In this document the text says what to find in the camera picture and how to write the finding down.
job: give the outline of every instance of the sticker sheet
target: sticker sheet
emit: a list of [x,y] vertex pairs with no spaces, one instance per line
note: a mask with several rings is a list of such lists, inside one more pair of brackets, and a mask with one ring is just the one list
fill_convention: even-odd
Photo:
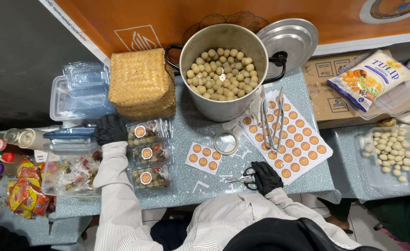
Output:
[[185,164],[216,175],[221,158],[221,154],[213,148],[193,142],[189,148]]
[[[278,125],[276,124],[276,119],[280,113],[280,108],[277,103],[278,94],[279,91],[276,90],[266,95],[266,100],[269,103],[267,123],[269,124],[271,134],[273,134],[275,127],[278,127],[273,140],[275,145],[277,145],[279,141],[281,122],[280,117]],[[262,126],[254,125],[250,115],[243,114],[238,118],[238,122],[247,138],[251,140],[253,145],[262,153],[267,163],[269,163],[282,178],[284,185],[290,185],[301,175],[331,157],[333,151],[286,96],[284,96],[284,115],[281,145],[277,151],[272,148],[266,148]]]

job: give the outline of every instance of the sticker label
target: sticker label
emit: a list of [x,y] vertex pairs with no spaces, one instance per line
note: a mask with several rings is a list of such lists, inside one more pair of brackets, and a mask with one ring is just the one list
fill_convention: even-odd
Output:
[[134,129],[135,137],[141,138],[146,135],[146,128],[142,125],[135,127]]
[[143,157],[143,159],[150,159],[152,157],[152,149],[149,147],[143,148],[143,150],[141,151],[141,156]]
[[143,185],[147,185],[152,181],[152,175],[149,172],[144,172],[140,175],[140,181]]

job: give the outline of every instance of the dark gray wall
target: dark gray wall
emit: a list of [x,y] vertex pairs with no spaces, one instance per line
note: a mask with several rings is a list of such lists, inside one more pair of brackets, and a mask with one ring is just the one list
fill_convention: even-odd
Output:
[[38,0],[0,0],[0,126],[41,127],[62,65],[97,61]]

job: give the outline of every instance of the white striped sleeve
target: white striped sleeve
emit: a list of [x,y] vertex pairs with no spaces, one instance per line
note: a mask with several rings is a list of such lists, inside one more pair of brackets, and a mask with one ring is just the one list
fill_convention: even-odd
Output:
[[163,251],[152,240],[150,228],[142,224],[141,207],[125,172],[126,147],[124,141],[102,147],[103,161],[93,181],[93,187],[102,188],[95,251]]
[[296,218],[308,218],[313,220],[317,225],[323,229],[326,235],[339,247],[354,249],[360,244],[351,240],[345,232],[334,224],[325,221],[321,214],[315,212],[299,202],[293,202],[287,197],[286,192],[282,188],[276,188],[266,194],[266,199],[273,202],[276,206],[281,208],[287,215]]

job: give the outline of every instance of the woven bamboo box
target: woven bamboo box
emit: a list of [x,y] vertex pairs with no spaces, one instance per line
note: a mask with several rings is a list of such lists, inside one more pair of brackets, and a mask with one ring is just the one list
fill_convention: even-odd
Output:
[[174,72],[163,48],[113,53],[109,100],[130,120],[175,114]]

